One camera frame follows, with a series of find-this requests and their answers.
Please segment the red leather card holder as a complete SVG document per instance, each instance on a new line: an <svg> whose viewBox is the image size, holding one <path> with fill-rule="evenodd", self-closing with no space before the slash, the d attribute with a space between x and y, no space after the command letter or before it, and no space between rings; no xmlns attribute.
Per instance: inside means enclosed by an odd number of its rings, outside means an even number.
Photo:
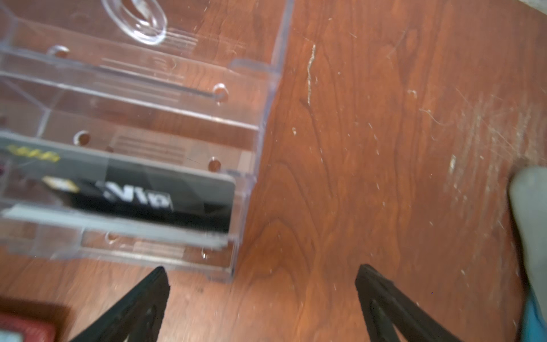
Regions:
<svg viewBox="0 0 547 342"><path fill-rule="evenodd" d="M1 313L1 341L41 341L56 340L56 328L52 323Z"/></svg>

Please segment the light teal card from holder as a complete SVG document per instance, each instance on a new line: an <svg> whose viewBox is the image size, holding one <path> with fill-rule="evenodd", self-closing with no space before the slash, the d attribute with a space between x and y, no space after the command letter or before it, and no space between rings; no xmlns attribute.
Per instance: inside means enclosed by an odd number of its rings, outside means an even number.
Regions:
<svg viewBox="0 0 547 342"><path fill-rule="evenodd" d="M13 220L60 227L86 228L94 231L114 233L115 235L128 235L131 237L152 239L158 242L181 243L209 249L222 249L228 245L228 239L219 235L194 232L188 229L141 222L133 219L102 217L74 210L62 211L18 204L7 209L2 209L1 216Z"/></svg>

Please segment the clear acrylic card display stand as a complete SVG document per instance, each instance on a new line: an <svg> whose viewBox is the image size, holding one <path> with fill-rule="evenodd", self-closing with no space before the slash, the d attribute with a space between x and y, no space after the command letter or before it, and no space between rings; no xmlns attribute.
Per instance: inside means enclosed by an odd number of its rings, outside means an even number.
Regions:
<svg viewBox="0 0 547 342"><path fill-rule="evenodd" d="M1 216L1 243L48 259L110 259L231 280L293 1L3 1L1 135L229 176L222 249ZM1 156L1 210L16 201Z"/></svg>

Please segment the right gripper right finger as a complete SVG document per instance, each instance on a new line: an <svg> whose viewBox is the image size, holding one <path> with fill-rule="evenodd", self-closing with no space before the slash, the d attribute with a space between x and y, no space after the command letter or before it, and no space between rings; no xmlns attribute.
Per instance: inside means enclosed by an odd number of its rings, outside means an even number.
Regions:
<svg viewBox="0 0 547 342"><path fill-rule="evenodd" d="M459 340L372 266L360 265L355 285L371 341Z"/></svg>

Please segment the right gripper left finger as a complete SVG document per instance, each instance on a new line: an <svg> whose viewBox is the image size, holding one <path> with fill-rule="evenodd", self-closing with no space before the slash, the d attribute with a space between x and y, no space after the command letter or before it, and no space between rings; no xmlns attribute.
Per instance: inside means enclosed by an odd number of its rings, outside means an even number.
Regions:
<svg viewBox="0 0 547 342"><path fill-rule="evenodd" d="M155 268L74 341L156 341L170 285L165 268Z"/></svg>

